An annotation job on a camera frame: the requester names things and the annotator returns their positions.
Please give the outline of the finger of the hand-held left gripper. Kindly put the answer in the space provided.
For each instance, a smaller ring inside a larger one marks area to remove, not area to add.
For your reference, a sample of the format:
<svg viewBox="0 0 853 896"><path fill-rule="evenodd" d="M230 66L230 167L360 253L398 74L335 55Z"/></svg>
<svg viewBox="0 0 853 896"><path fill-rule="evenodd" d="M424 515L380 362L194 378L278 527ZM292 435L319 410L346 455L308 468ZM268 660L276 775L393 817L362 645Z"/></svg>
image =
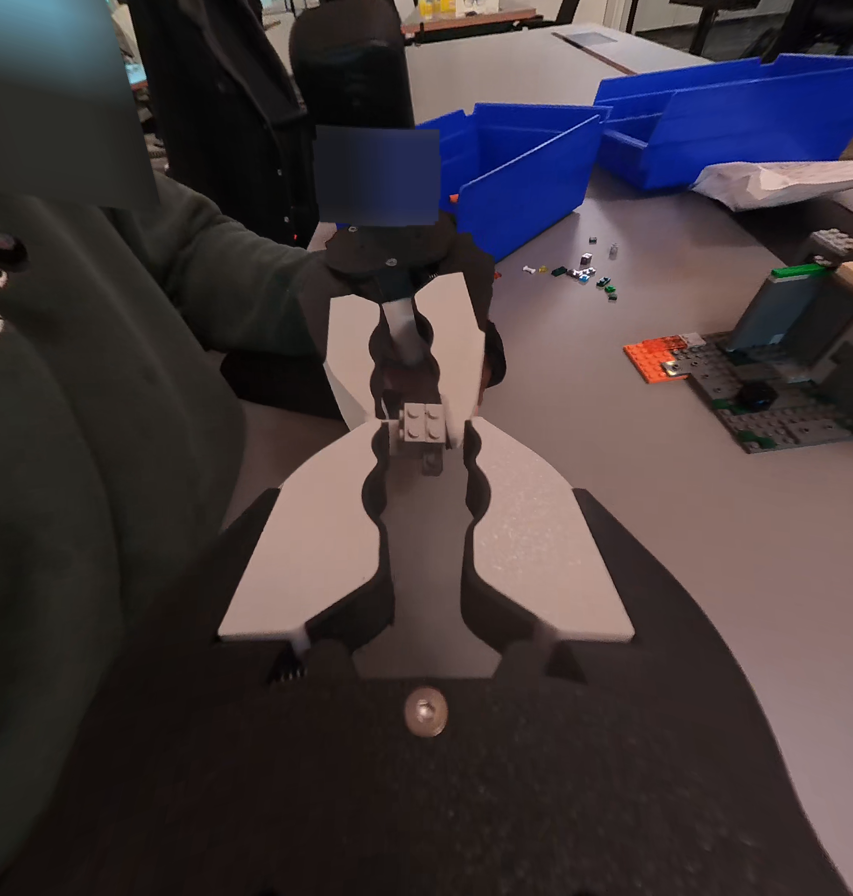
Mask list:
<svg viewBox="0 0 853 896"><path fill-rule="evenodd" d="M394 344L381 305L365 297L332 297L324 371L350 431L386 420L400 392L391 382Z"/></svg>
<svg viewBox="0 0 853 896"><path fill-rule="evenodd" d="M482 390L486 335L479 328L462 273L430 280L413 298L416 313L432 331L430 353L450 442L462 442Z"/></svg>

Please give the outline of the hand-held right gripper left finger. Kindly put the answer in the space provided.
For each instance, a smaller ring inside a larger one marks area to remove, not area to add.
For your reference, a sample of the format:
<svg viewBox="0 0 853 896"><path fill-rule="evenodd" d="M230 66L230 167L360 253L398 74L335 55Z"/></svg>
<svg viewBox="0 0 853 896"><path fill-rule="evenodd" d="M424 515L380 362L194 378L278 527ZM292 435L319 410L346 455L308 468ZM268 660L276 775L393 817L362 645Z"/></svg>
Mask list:
<svg viewBox="0 0 853 896"><path fill-rule="evenodd" d="M275 503L220 622L224 642L320 641L351 651L395 618L386 506L388 427L372 420L300 465Z"/></svg>

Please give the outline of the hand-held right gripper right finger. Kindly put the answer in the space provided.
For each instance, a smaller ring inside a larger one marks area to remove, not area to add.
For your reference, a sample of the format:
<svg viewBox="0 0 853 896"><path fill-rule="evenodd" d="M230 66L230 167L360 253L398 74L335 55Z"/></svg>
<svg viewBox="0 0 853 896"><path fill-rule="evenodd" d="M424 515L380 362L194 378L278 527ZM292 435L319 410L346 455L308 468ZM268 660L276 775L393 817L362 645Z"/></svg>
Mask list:
<svg viewBox="0 0 853 896"><path fill-rule="evenodd" d="M465 427L460 612L498 655L514 644L628 644L634 624L575 490L553 465L485 419Z"/></svg>

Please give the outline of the light grey square brick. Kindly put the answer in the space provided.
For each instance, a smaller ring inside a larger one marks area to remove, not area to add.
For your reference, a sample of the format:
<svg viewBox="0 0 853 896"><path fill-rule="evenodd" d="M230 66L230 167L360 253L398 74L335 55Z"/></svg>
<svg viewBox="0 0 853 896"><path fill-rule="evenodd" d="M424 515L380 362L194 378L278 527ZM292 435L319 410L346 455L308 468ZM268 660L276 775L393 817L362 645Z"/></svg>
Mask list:
<svg viewBox="0 0 853 896"><path fill-rule="evenodd" d="M443 450L447 444L443 405L404 402L398 416L398 440L406 447Z"/></svg>

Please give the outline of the scatter of small toy pieces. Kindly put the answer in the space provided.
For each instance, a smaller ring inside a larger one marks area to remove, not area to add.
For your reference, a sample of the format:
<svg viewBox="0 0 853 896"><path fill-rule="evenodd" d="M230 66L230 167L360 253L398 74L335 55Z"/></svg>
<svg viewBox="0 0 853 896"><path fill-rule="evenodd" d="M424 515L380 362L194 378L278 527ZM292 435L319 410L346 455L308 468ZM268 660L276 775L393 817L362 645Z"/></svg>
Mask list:
<svg viewBox="0 0 853 896"><path fill-rule="evenodd" d="M532 277L545 276L552 279L567 279L582 286L592 284L600 294L606 296L608 302L617 302L619 291L617 286L613 284L612 277L600 274L594 264L595 250L599 246L599 237L589 235L587 246L588 250L581 253L578 264L575 266L559 265L555 268L550 268L546 265L533 266L525 264L522 266L522 273Z"/></svg>

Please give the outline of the person's left forearm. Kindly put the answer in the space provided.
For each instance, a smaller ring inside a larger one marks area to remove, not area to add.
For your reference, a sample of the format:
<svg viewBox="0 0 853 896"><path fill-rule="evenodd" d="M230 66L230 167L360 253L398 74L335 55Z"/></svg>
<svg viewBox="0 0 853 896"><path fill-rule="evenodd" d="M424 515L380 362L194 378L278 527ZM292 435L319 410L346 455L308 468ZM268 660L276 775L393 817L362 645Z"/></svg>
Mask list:
<svg viewBox="0 0 853 896"><path fill-rule="evenodd" d="M159 205L108 213L131 252L207 349L313 356L300 303L325 251L260 237L210 199L154 173Z"/></svg>

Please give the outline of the grey desk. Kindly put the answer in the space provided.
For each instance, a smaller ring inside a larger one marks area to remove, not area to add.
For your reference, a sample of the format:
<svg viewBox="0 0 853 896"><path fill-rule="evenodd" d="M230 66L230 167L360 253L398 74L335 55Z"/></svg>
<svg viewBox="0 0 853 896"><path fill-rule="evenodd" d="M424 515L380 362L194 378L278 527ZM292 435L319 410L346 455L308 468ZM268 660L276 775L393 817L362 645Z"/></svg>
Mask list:
<svg viewBox="0 0 853 896"><path fill-rule="evenodd" d="M551 29L407 50L416 120L476 103L589 105L620 72ZM592 285L550 270L598 239ZM507 375L484 416L591 495L667 567L743 667L818 836L853 891L853 442L751 456L687 382L645 385L622 346L730 329L779 266L694 193L639 195L596 171L578 213L499 265ZM460 619L466 474L388 478L395 625L356 653L368 678L487 677Z"/></svg>

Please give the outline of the blue plastic bin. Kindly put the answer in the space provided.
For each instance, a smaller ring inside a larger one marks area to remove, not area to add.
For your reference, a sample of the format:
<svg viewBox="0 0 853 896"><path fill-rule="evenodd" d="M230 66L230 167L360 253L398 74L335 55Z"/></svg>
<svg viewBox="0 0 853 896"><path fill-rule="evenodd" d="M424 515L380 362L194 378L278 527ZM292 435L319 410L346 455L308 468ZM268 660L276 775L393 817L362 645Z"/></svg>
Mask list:
<svg viewBox="0 0 853 896"><path fill-rule="evenodd" d="M836 161L853 139L853 56L785 54L600 83L598 163L642 191L710 165Z"/></svg>
<svg viewBox="0 0 853 896"><path fill-rule="evenodd" d="M501 260L580 207L611 110L479 103L421 123L440 135L440 208Z"/></svg>

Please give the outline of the black office chair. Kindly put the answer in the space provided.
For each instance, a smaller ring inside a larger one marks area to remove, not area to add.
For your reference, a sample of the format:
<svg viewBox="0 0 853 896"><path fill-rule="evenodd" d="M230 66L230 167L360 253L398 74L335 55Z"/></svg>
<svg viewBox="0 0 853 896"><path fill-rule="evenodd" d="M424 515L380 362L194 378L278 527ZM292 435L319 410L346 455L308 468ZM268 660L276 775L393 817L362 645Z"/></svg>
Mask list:
<svg viewBox="0 0 853 896"><path fill-rule="evenodd" d="M321 2L296 18L289 56L313 125L416 127L405 38L393 2Z"/></svg>

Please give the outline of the toy brick building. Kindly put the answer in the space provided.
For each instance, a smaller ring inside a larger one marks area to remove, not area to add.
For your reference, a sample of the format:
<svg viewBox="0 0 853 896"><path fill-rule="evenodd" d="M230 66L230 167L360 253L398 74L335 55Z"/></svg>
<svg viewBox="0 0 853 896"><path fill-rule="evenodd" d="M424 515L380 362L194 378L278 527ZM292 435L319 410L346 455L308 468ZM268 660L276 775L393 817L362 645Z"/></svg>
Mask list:
<svg viewBox="0 0 853 896"><path fill-rule="evenodd" d="M626 345L643 381L685 380L746 454L853 440L853 237L818 230L732 330Z"/></svg>

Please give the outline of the white paper bag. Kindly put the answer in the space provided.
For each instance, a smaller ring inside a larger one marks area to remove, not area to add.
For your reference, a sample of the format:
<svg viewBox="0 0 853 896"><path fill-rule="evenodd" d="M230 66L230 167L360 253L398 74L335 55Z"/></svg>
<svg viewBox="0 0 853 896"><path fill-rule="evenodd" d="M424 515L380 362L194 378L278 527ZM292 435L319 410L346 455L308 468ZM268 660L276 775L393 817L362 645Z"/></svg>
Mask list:
<svg viewBox="0 0 853 896"><path fill-rule="evenodd" d="M772 208L853 189L853 161L709 165L691 190L732 211Z"/></svg>

